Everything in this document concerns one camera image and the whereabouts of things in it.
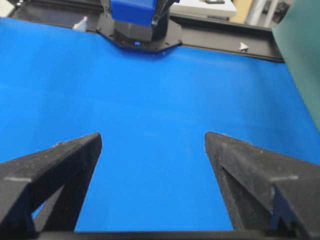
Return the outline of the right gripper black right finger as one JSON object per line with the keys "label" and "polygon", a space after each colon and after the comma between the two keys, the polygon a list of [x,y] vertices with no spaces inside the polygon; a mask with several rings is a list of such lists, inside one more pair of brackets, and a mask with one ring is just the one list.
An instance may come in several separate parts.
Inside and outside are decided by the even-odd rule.
{"label": "right gripper black right finger", "polygon": [[319,165],[211,131],[204,141],[235,230],[319,237]]}

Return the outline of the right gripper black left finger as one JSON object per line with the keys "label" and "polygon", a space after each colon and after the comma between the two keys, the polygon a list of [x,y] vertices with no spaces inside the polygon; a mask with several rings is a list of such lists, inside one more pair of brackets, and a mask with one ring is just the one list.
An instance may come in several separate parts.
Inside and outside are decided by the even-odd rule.
{"label": "right gripper black left finger", "polygon": [[74,231],[101,150],[95,132],[2,162],[1,234]]}

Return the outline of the left arm base blue black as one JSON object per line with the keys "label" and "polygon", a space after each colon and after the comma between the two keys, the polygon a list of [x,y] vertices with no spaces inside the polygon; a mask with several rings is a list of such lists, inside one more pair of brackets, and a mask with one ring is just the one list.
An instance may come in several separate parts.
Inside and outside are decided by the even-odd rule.
{"label": "left arm base blue black", "polygon": [[182,44],[182,27],[170,20],[178,0],[102,0],[97,32],[120,48],[157,53]]}

